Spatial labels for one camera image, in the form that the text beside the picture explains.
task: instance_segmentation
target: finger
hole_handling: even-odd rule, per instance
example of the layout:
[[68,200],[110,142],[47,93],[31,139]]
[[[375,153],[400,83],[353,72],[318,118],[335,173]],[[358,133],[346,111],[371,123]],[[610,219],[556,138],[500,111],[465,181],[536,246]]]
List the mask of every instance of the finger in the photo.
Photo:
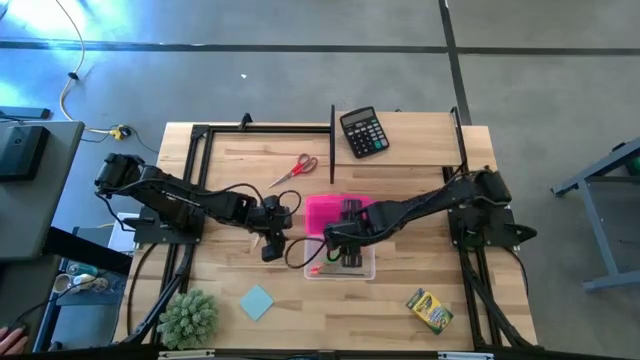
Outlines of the finger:
[[4,354],[7,349],[22,335],[22,328],[15,329],[7,336],[2,342],[0,342],[0,354]]
[[7,350],[7,352],[4,354],[12,355],[22,353],[22,350],[24,350],[24,346],[26,345],[27,341],[29,341],[29,337],[23,336],[15,345],[11,347],[11,349]]

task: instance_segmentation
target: white cable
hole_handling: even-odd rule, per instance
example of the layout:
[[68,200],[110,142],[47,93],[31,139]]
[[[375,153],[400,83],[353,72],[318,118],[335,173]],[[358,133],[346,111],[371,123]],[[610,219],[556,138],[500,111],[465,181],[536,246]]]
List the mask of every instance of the white cable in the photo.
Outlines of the white cable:
[[[82,63],[84,62],[84,53],[85,53],[84,39],[82,39],[82,34],[80,33],[80,29],[78,29],[78,26],[76,25],[75,21],[73,21],[73,18],[71,17],[71,15],[69,15],[69,13],[64,8],[64,6],[62,6],[62,4],[60,3],[60,0],[56,0],[56,3],[58,3],[58,6],[60,7],[60,9],[67,16],[67,18],[71,22],[71,25],[73,25],[73,28],[76,30],[76,34],[78,34],[78,39],[80,39],[80,45],[82,46],[82,55],[80,56],[80,61],[78,62],[78,65],[76,65],[76,68],[73,70],[73,72],[69,73],[69,75],[74,74],[75,76],[78,76],[78,71],[80,70],[80,67],[82,66]],[[67,110],[64,107],[64,99],[67,97],[67,94],[69,93],[69,89],[71,87],[71,82],[73,80],[74,79],[71,76],[69,76],[69,80],[67,80],[67,83],[64,85],[64,88],[62,89],[62,92],[60,93],[60,101],[59,101],[60,110],[62,111],[64,116],[69,121],[73,121],[73,118],[71,117],[71,115],[69,115],[69,113],[67,112]],[[110,133],[109,131],[106,131],[106,130],[97,130],[97,129],[92,129],[90,127],[85,127],[84,130],[85,131],[94,132],[94,133],[99,133],[99,134],[109,134]]]

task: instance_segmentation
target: gray floor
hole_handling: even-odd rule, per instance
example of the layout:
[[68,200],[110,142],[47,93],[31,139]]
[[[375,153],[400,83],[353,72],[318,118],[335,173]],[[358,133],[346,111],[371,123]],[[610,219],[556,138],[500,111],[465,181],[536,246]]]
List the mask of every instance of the gray floor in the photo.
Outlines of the gray floor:
[[[42,1],[14,2],[0,21],[0,38],[75,39],[55,6],[51,15],[38,18],[24,5]],[[81,19],[89,40],[444,44],[435,0],[139,0],[126,5],[124,0],[83,0],[75,8],[76,2],[65,3]],[[636,1],[449,4],[461,46],[640,45]],[[61,119],[58,95],[78,53],[0,54],[2,104],[48,107]],[[640,357],[640,287],[595,294],[582,290],[580,282],[603,275],[604,265],[580,198],[555,199],[548,191],[619,142],[640,135],[639,61],[461,57],[472,121],[490,126],[517,219],[539,231],[524,244],[522,257],[539,342],[550,349]],[[258,121],[325,121],[332,103],[341,109],[373,105],[407,111],[446,111],[455,103],[446,55],[90,52],[81,75],[81,85],[67,101],[74,117],[94,127],[130,124],[155,148],[167,121],[237,121],[247,111]],[[83,143],[56,214],[57,226],[110,221],[92,196],[93,177],[110,151],[155,161],[133,140]],[[135,211],[138,206],[117,200],[114,207]]]

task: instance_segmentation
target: cable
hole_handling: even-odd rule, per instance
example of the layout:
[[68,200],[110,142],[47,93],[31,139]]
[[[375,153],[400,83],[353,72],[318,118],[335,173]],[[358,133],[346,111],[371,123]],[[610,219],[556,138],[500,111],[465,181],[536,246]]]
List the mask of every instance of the cable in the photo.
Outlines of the cable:
[[245,357],[241,359],[245,359],[245,360],[294,360],[294,359],[295,360],[318,360],[318,356],[316,354],[309,353],[308,355],[305,355],[305,354],[292,355],[284,359],[267,358],[267,357]]
[[140,270],[142,269],[142,265],[145,261],[147,261],[147,257],[151,254],[151,251],[158,245],[157,243],[151,244],[149,248],[142,254],[140,258],[140,262],[136,266],[136,271],[133,273],[133,278],[131,278],[131,288],[129,288],[129,296],[127,298],[127,336],[131,335],[131,300],[133,299],[133,291],[136,288],[136,281],[138,280],[138,276],[140,275]]
[[[73,121],[73,118],[69,115],[69,113],[67,113],[67,110],[64,108],[64,99],[66,98],[67,93],[69,92],[69,87],[71,86],[71,80],[79,80],[78,71],[80,70],[82,63],[84,62],[84,54],[85,54],[84,40],[82,39],[82,34],[80,33],[78,26],[76,25],[75,21],[73,21],[73,18],[71,17],[71,15],[69,15],[69,13],[64,8],[64,6],[62,6],[62,4],[60,3],[60,0],[56,0],[56,3],[58,3],[58,6],[62,10],[62,12],[64,12],[64,14],[67,16],[67,18],[71,22],[71,25],[73,25],[73,28],[76,30],[76,34],[78,34],[78,38],[80,39],[80,45],[82,46],[82,55],[80,56],[80,61],[78,61],[78,65],[76,65],[76,68],[72,72],[67,73],[67,75],[69,76],[69,80],[67,80],[67,83],[62,89],[62,92],[60,93],[60,100],[59,100],[60,110],[62,111],[64,116],[67,118],[67,120]],[[93,129],[85,127],[85,130],[92,131]]]
[[336,256],[335,258],[332,258],[331,257],[331,250],[327,246],[327,260],[329,260],[330,262],[336,262],[336,261],[340,260],[341,257],[342,257],[342,253],[339,252],[338,256]]
[[[291,265],[289,263],[289,252],[291,251],[291,248],[293,247],[293,245],[299,243],[302,240],[310,240],[310,241],[318,241],[321,242],[322,244],[320,245],[320,247],[318,248],[318,250],[316,250],[316,252],[309,257],[309,259],[307,259],[307,261],[305,261],[304,263],[300,264],[300,265]],[[285,250],[284,252],[284,262],[285,264],[287,264],[287,266],[290,269],[300,269],[303,268],[305,266],[307,266],[310,262],[313,261],[313,259],[315,259],[318,254],[320,254],[320,251],[322,251],[322,249],[325,247],[325,245],[327,245],[327,240],[322,240],[322,239],[318,239],[318,238],[310,238],[310,237],[303,237],[303,238],[299,238],[299,239],[295,239],[293,240],[293,242],[287,247],[287,250]]]
[[291,216],[295,214],[295,212],[298,211],[298,209],[300,208],[300,205],[302,205],[302,195],[300,195],[300,193],[295,190],[287,190],[287,191],[281,192],[280,195],[278,195],[278,204],[280,204],[280,199],[286,194],[295,194],[298,197],[298,205],[296,205],[295,209],[291,210],[288,214],[275,214],[274,216],[282,216],[282,217]]
[[527,277],[527,270],[524,268],[522,260],[520,260],[518,254],[516,254],[516,252],[513,251],[513,249],[511,249],[510,247],[505,246],[504,249],[507,250],[507,252],[511,254],[520,264],[520,270],[522,270],[522,279],[524,280],[524,290],[527,293],[527,297],[529,297],[529,278]]
[[140,145],[144,146],[145,148],[147,148],[147,150],[151,151],[152,153],[155,154],[159,154],[160,151],[148,146],[147,144],[144,143],[144,141],[142,141],[142,139],[140,138],[140,134],[138,134],[138,130],[134,129],[133,127],[131,127],[131,125],[126,125],[129,129],[131,129],[131,132],[133,132],[133,135],[136,136],[136,138],[138,139],[138,142],[140,143]]
[[113,212],[113,209],[111,208],[111,204],[109,204],[109,200],[105,199],[104,197],[100,196],[100,194],[98,193],[94,193],[94,195],[102,200],[106,205],[107,205],[107,210],[109,210],[109,214],[111,214],[111,216],[113,216],[114,219],[116,219],[116,221],[118,222],[118,224],[120,224],[120,228],[122,229],[122,231],[126,231],[126,232],[135,232],[135,230],[129,230],[129,229],[125,229],[124,227],[124,223],[122,222],[122,220],[120,220],[120,218],[118,217],[118,215],[116,215],[115,212]]
[[111,135],[111,130],[117,128],[118,125],[112,125],[111,127],[109,127],[109,129],[99,129],[100,131],[107,131],[107,133],[104,134],[104,136],[102,136],[102,138],[100,138],[99,140],[91,140],[91,139],[84,139],[84,138],[80,138],[80,141],[86,141],[86,142],[90,142],[90,143],[101,143],[103,141],[105,141],[110,135]]

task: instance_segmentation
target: clear plastic container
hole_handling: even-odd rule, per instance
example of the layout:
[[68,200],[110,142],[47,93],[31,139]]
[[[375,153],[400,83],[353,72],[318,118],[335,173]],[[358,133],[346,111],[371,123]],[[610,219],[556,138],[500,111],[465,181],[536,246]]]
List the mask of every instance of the clear plastic container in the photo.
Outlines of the clear plastic container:
[[[323,239],[324,227],[332,222],[340,221],[343,200],[360,200],[362,206],[373,203],[364,195],[313,195],[307,197],[305,203],[305,230],[309,237]],[[304,259],[311,258],[322,245],[319,241],[306,240]],[[376,276],[375,247],[362,248],[362,267],[344,267],[340,260],[332,262],[327,259],[326,249],[321,250],[314,261],[304,267],[304,276],[309,280],[372,280]]]

